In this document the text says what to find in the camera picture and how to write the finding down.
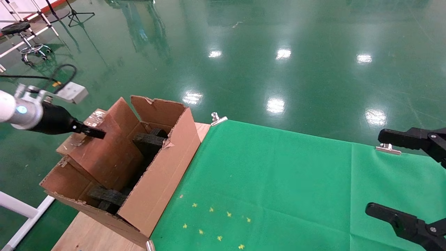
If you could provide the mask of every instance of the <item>metal clip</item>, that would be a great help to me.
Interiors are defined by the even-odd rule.
[[[145,246],[147,247],[147,251],[155,251],[155,245],[153,244],[152,240],[148,240],[145,243]]]
[[[211,116],[212,116],[211,126],[216,126],[216,125],[220,124],[221,122],[224,122],[227,120],[227,117],[220,118],[217,113],[211,113]]]
[[[381,152],[386,152],[386,153],[395,154],[395,155],[401,155],[401,151],[392,149],[392,144],[380,144],[380,146],[376,146],[375,148],[376,148],[376,150],[381,151]]]

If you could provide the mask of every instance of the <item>glossy floor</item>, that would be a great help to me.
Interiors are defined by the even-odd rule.
[[[15,53],[0,63],[9,74],[28,75],[49,75],[61,63],[76,65],[74,80],[90,96],[82,104],[63,105],[79,119],[137,94],[187,103],[198,122],[209,123],[216,111],[232,120],[368,145],[378,143],[384,127],[446,124],[444,0],[72,5],[96,15],[74,27],[66,26],[68,19],[64,26],[54,24],[61,40],[50,31],[42,35],[55,50],[53,60],[31,69]],[[14,85],[2,89],[12,92]],[[0,190],[37,206],[45,196],[38,183],[60,159],[54,150],[66,135],[9,125],[0,130]],[[55,204],[33,231],[49,234],[47,226],[60,226],[61,234],[74,215]],[[0,209],[0,232],[6,233],[0,246],[23,221]],[[49,250],[53,240],[42,238],[30,235],[19,250]]]

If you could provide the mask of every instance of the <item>white bracket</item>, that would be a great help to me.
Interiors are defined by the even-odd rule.
[[[376,148],[376,150],[381,151],[381,152],[386,152],[386,153],[395,154],[395,155],[401,155],[401,151],[392,149],[392,144],[380,144],[380,146],[376,146],[375,148]]]

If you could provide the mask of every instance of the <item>stool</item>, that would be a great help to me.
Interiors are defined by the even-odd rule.
[[[33,62],[28,60],[28,54],[34,53],[36,56],[37,55],[42,55],[42,59],[44,61],[46,61],[48,59],[48,57],[46,56],[45,53],[43,53],[42,48],[46,48],[46,53],[51,53],[53,52],[51,50],[51,48],[49,48],[48,46],[44,45],[44,44],[35,44],[35,45],[31,45],[29,43],[29,41],[25,38],[25,36],[21,33],[23,31],[26,31],[27,29],[29,29],[31,27],[31,25],[28,22],[19,22],[19,23],[14,23],[11,25],[8,25],[4,28],[1,29],[1,32],[3,35],[14,35],[14,34],[18,34],[23,42],[26,44],[26,48],[20,50],[20,54],[22,54],[22,61],[29,66],[34,65]]]

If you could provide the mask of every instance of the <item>white metal frame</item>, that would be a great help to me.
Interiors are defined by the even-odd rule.
[[[16,234],[11,238],[6,246],[2,248],[1,251],[13,251],[14,249],[16,249],[19,242],[25,237],[25,235],[34,226],[34,224],[36,224],[40,216],[43,215],[43,213],[48,209],[53,201],[54,198],[48,195],[42,201],[39,207],[34,208],[4,192],[0,192],[0,206],[28,217],[28,220],[16,232]]]
[[[48,21],[48,19],[43,14],[43,12],[40,10],[40,8],[37,5],[37,3],[35,2],[35,0],[29,0],[29,1],[31,1],[31,3],[33,3],[34,7],[36,8],[36,11],[34,11],[34,12],[27,12],[27,11],[25,11],[25,12],[23,12],[23,11],[22,12],[18,12],[11,4],[9,4],[9,3],[5,4],[4,0],[0,0],[0,2],[3,4],[3,6],[11,13],[12,17],[15,19],[15,21],[12,21],[12,20],[0,20],[0,22],[6,22],[6,23],[16,23],[16,22],[19,22],[19,21],[23,22],[24,19],[21,18],[19,14],[33,14],[32,16],[26,18],[26,20],[28,20],[28,21],[32,20],[33,18],[36,18],[37,16],[40,15],[42,17],[42,19],[45,21],[45,23],[47,24],[47,26],[45,28],[39,30],[37,33],[34,33],[31,30],[31,28],[29,28],[31,34],[35,34],[35,35],[32,35],[32,36],[28,37],[26,40],[29,41],[29,40],[35,38],[37,35],[39,35],[40,33],[44,32],[48,28],[51,28],[53,30],[54,34],[56,34],[56,36],[59,36],[57,31],[54,29],[54,27],[51,25],[51,23]],[[17,49],[18,47],[20,47],[20,46],[22,46],[24,44],[25,44],[25,42],[23,42],[23,41],[21,41],[20,43],[18,43],[16,45],[12,44],[13,47],[11,49],[7,50],[6,52],[0,54],[0,58],[6,56],[11,51]],[[5,70],[6,69],[0,64],[0,72],[4,72]]]

